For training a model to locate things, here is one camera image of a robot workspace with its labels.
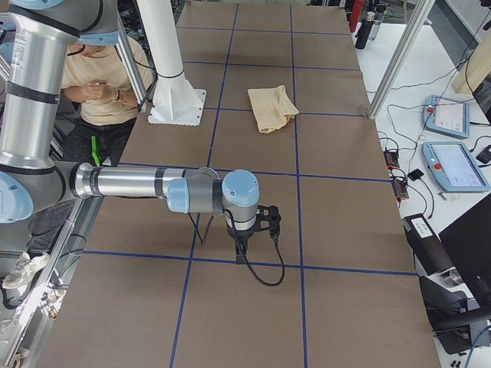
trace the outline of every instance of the device screen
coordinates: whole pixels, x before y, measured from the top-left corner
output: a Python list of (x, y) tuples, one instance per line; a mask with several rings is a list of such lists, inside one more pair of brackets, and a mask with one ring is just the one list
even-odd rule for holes
[(433, 151), (437, 155), (451, 186), (484, 185), (460, 145), (437, 144), (433, 146)]
[(462, 103), (440, 102), (435, 109), (435, 125), (459, 133), (463, 132), (465, 105)]

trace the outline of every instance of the green object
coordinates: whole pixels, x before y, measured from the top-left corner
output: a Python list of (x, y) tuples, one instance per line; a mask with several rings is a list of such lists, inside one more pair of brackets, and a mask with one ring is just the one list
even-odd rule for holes
[(95, 165), (100, 166), (101, 158), (99, 157), (99, 144), (97, 143), (97, 137), (92, 136), (91, 141), (92, 141), (92, 157), (94, 158)]

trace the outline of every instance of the folded towel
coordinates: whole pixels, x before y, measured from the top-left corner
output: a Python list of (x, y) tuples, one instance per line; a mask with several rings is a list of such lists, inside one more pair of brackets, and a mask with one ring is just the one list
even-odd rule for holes
[(247, 93), (261, 133), (284, 127), (298, 113), (286, 95), (285, 86), (247, 90)]

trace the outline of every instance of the tablet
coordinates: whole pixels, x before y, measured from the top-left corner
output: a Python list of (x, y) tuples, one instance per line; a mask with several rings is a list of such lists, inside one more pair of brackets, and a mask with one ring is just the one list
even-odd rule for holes
[(432, 94), (425, 101), (423, 122), (433, 132), (468, 138), (469, 104)]
[(445, 192), (487, 192), (491, 189), (476, 160), (461, 142), (425, 142), (423, 156)]

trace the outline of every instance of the person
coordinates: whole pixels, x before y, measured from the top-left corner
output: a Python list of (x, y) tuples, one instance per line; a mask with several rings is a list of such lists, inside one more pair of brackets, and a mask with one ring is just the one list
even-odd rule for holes
[[(153, 80), (142, 47), (128, 38), (134, 60), (139, 64), (143, 83)], [(61, 89), (71, 101), (81, 104), (81, 118), (62, 143), (63, 160), (100, 165), (109, 158), (116, 166), (130, 137), (138, 114), (138, 102), (123, 63), (111, 46), (73, 44), (68, 47)], [(94, 158), (93, 140), (98, 143)], [(73, 206), (60, 203), (35, 214), (31, 222), (28, 251), (23, 252), (14, 270), (3, 280), (4, 289), (16, 289), (32, 281), (50, 260), (50, 251)]]

